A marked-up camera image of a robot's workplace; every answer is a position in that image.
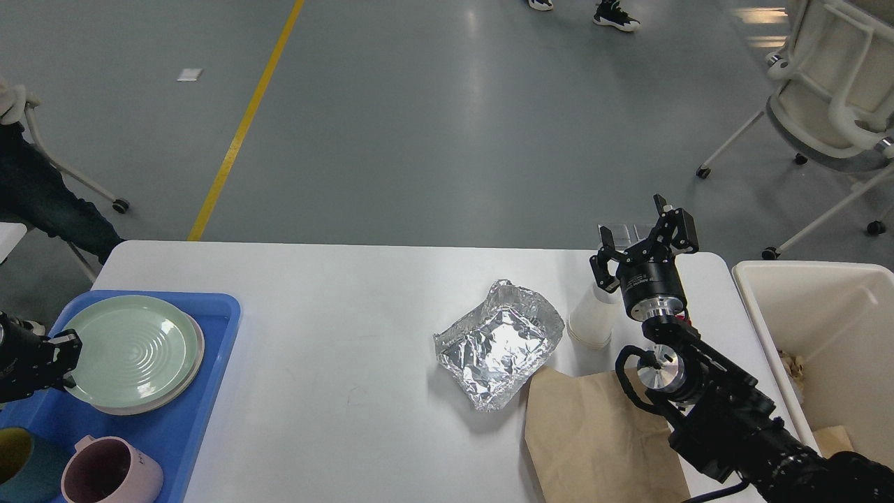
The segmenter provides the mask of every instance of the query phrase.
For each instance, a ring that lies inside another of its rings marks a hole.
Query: blue tray
[[[240,306],[226,294],[126,292],[93,290],[72,300],[50,334],[58,334],[84,308],[118,295],[149,295],[167,301],[192,316],[205,335],[205,356],[192,384],[171,403],[131,416],[101,413],[68,393],[55,389],[12,402],[0,411],[0,427],[22,426],[67,448],[85,435],[121,437],[155,459],[164,471],[164,486],[156,503],[180,503],[190,483],[192,467],[230,359]],[[60,494],[52,503],[65,503]]]

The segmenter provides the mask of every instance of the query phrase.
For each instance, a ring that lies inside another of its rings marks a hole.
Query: mug
[[[152,503],[162,490],[162,467],[124,439],[86,436],[62,474],[69,503]]]
[[[69,456],[24,428],[0,430],[0,503],[46,503],[58,496]]]

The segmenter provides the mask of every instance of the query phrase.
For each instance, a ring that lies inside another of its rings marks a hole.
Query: aluminum foil
[[[546,362],[564,329],[542,295],[500,279],[484,302],[434,335],[434,350],[477,410],[496,411]]]

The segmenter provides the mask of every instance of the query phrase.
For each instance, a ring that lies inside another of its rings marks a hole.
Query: teal mug
[[[24,428],[0,430],[0,503],[46,503],[72,457]]]

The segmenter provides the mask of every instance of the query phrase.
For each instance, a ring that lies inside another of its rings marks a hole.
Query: brown paper bag
[[[614,372],[571,378],[543,367],[531,379],[525,441],[548,503],[689,498],[670,434],[662,417],[630,402]]]
[[[814,440],[816,446],[820,448],[822,457],[829,458],[843,450],[854,450],[844,426],[830,426],[814,431]]]

